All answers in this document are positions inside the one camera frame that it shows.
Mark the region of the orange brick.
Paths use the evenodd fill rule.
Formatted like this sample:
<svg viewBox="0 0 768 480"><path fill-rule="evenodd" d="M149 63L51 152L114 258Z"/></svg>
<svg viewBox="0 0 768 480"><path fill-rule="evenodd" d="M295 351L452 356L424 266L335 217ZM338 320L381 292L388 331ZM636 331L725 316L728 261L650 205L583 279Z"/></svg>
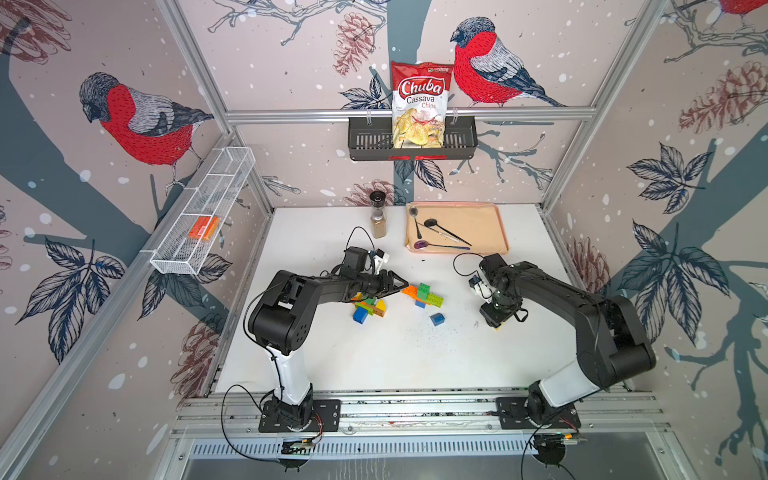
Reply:
<svg viewBox="0 0 768 480"><path fill-rule="evenodd" d="M421 300L419 297L419 288L417 286L409 285L405 289L402 290L402 292L409 297L413 298L414 300Z"/></svg>

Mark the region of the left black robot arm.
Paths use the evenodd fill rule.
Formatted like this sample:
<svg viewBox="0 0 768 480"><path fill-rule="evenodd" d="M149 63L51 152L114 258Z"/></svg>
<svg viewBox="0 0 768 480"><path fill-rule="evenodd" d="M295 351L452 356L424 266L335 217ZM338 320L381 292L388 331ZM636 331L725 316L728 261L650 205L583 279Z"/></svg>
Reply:
<svg viewBox="0 0 768 480"><path fill-rule="evenodd" d="M320 305L350 303L357 295L381 299L408 286L389 270L326 276L278 271L244 324L249 338L266 351L276 382L266 407L266 425L260 430L300 431L316 420L301 347Z"/></svg>

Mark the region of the purple spoon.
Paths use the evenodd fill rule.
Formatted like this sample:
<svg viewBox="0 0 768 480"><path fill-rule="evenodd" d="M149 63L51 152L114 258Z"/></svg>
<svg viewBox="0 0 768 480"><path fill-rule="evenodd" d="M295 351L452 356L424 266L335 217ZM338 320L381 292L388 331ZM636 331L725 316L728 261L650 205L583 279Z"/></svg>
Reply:
<svg viewBox="0 0 768 480"><path fill-rule="evenodd" d="M417 240L413 243L413 248L416 250L426 250L428 248L442 248L442 249L453 249L453 250L461 250L461 251L469 251L469 246L463 246L463 245L442 245L442 244L436 244L436 243L430 243L427 240Z"/></svg>

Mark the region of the small grey spoon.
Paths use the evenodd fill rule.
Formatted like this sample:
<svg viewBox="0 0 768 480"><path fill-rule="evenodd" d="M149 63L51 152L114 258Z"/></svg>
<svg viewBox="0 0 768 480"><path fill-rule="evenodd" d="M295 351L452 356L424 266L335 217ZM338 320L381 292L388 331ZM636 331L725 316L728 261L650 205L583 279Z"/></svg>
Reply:
<svg viewBox="0 0 768 480"><path fill-rule="evenodd" d="M416 207L410 207L409 208L409 214L410 214L410 216L412 217L412 219L414 221L417 239L421 240L423 238L423 236L421 234L420 225L419 225L419 221L418 221L418 209Z"/></svg>

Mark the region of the black spoon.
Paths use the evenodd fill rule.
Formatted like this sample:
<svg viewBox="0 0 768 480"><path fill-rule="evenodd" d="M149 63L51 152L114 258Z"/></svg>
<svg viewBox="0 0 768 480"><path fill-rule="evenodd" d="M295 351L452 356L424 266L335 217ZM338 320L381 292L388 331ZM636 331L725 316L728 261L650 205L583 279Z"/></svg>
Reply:
<svg viewBox="0 0 768 480"><path fill-rule="evenodd" d="M436 219L434 219L434 218L427 219L424 222L424 226L426 228L428 228L428 229L431 229L431 230L433 230L435 232L438 232L440 235L443 235L446 238L449 238L449 239L451 239L451 240L453 240L455 242L460 242L460 243L463 243L463 244L465 244L467 246L472 246L472 244L469 243L468 241L464 240L460 236L454 234L453 232L451 232L451 231L447 230L446 228L444 228L443 226L441 226L439 224L439 222Z"/></svg>

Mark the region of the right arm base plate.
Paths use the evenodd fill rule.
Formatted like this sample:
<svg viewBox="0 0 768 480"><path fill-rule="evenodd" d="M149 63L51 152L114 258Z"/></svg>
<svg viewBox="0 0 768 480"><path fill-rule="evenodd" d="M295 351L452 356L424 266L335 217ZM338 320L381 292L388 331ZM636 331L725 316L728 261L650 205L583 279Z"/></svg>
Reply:
<svg viewBox="0 0 768 480"><path fill-rule="evenodd" d="M579 430L581 421L574 404L552 407L528 397L497 397L496 414L503 430L542 428Z"/></svg>

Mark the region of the black wall basket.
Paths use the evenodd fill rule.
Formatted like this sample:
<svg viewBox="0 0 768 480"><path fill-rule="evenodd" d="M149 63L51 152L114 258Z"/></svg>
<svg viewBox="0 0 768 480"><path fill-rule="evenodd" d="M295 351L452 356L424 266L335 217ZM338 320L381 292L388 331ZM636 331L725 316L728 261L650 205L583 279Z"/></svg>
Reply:
<svg viewBox="0 0 768 480"><path fill-rule="evenodd" d="M418 121L409 114L393 118L350 118L347 142L353 161L468 160L478 138L473 117Z"/></svg>

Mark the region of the beige tray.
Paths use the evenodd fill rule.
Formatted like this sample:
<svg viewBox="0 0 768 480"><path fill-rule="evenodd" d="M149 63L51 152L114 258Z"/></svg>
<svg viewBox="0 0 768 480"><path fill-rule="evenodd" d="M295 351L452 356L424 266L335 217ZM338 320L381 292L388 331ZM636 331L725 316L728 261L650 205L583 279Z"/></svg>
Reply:
<svg viewBox="0 0 768 480"><path fill-rule="evenodd" d="M429 218L436 219L441 226L472 244L469 251L428 248L416 250L413 243L417 235L414 221L409 214L409 208L418 209L418 221L423 238L430 243L442 245L463 245L455 242L438 232L428 229L424 222ZM509 252L509 244L499 209L491 203L472 202L412 202L406 206L406 247L414 253L478 253L506 254Z"/></svg>

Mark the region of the glass spice shaker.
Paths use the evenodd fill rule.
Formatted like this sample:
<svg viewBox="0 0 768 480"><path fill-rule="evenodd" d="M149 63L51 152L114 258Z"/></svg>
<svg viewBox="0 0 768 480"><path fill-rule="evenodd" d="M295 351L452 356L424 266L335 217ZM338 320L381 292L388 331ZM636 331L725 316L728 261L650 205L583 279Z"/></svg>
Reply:
<svg viewBox="0 0 768 480"><path fill-rule="evenodd" d="M372 233L375 239L383 238L387 232L386 217L384 207L386 206L386 193L380 190L374 190L369 195L371 201L372 213Z"/></svg>

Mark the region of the green square brick back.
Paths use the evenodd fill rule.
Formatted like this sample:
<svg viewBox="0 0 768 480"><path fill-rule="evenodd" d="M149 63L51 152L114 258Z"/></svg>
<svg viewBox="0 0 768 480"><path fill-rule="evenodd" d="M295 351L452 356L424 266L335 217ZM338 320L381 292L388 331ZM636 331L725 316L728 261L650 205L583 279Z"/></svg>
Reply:
<svg viewBox="0 0 768 480"><path fill-rule="evenodd" d="M421 283L417 290L417 298L420 300L426 300L430 294L430 286Z"/></svg>

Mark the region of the lime green long brick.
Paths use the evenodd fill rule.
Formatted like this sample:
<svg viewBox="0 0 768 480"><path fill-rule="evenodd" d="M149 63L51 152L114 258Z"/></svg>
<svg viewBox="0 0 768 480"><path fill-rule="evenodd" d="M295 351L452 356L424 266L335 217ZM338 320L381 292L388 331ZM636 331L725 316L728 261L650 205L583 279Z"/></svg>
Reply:
<svg viewBox="0 0 768 480"><path fill-rule="evenodd" d="M356 307L358 309L365 310L369 315L374 315L375 314L374 308L371 305L367 304L367 303L357 303Z"/></svg>

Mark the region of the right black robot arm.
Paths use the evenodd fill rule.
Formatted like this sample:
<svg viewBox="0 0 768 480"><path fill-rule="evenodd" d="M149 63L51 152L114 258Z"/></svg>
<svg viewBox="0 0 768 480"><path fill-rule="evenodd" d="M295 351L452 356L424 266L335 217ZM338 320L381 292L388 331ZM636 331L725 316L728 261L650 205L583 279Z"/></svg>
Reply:
<svg viewBox="0 0 768 480"><path fill-rule="evenodd" d="M480 307L489 326L511 318L524 322L523 302L531 300L574 328L575 358L528 387L525 407L534 425L550 425L575 402L655 368L651 342L627 298L586 292L533 263L508 264L499 254L483 257L479 268L492 288Z"/></svg>

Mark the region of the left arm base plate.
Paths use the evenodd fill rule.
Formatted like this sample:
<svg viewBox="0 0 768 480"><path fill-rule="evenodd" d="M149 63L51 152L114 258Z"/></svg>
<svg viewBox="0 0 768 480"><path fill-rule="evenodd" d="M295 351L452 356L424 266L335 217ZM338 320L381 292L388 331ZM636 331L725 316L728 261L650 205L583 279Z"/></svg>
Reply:
<svg viewBox="0 0 768 480"><path fill-rule="evenodd" d="M341 417L341 401L336 399L312 400L290 405L270 398L262 407L260 433L336 432Z"/></svg>

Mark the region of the Chuba cassava chips bag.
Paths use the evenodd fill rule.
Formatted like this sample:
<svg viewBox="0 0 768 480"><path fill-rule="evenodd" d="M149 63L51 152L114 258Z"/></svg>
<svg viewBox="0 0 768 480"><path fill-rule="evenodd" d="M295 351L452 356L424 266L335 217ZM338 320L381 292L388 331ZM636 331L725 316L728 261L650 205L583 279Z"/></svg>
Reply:
<svg viewBox="0 0 768 480"><path fill-rule="evenodd" d="M392 62L392 142L395 149L442 148L453 66Z"/></svg>

